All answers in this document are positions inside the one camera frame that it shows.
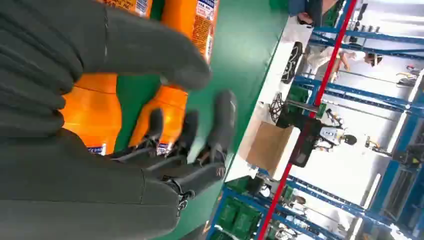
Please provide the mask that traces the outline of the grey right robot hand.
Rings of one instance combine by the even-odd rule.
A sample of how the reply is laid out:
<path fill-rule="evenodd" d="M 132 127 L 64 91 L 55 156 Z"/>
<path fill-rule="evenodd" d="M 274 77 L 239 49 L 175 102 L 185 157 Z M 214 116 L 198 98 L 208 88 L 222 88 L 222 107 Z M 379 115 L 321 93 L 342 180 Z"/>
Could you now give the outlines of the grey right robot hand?
<path fill-rule="evenodd" d="M 159 74 L 186 90 L 211 69 L 183 34 L 95 0 L 0 3 L 0 237 L 3 240 L 148 240 L 226 173 L 237 99 L 223 90 L 197 159 L 187 162 L 198 117 L 189 113 L 176 154 L 149 156 L 165 115 L 136 146 L 89 152 L 61 109 L 83 74 Z"/>

